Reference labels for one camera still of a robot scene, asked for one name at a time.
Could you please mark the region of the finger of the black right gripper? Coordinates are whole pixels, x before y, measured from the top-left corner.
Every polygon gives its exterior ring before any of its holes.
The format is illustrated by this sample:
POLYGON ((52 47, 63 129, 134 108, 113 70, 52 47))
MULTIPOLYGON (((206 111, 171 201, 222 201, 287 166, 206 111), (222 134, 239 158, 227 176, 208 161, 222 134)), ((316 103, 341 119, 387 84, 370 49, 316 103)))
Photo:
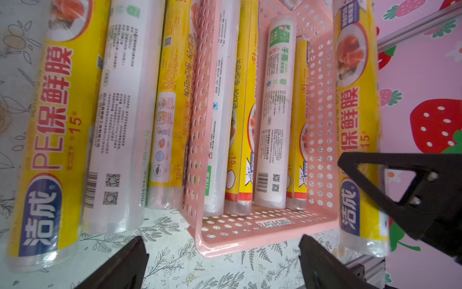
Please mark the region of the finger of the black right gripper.
POLYGON ((342 169, 404 232, 462 262, 461 154, 344 152, 342 169), (360 170, 361 164, 413 171, 415 177, 396 202, 360 170))

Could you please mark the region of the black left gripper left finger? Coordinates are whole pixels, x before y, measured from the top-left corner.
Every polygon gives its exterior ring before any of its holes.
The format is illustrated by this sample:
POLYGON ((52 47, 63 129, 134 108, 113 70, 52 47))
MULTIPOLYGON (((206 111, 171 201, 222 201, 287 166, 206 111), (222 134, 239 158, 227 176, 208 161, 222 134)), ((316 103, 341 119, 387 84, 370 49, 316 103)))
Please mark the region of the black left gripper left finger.
POLYGON ((143 239, 134 237, 77 287, 79 289, 140 289, 149 261, 143 239))

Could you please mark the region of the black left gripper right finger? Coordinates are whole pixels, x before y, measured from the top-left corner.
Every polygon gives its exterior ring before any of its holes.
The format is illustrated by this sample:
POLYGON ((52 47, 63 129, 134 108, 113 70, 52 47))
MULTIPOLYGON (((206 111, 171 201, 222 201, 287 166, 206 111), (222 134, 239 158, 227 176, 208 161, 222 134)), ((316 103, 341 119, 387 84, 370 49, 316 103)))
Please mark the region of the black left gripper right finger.
POLYGON ((370 289, 365 268, 342 264, 313 237, 304 235, 299 244, 300 264, 307 289, 370 289))

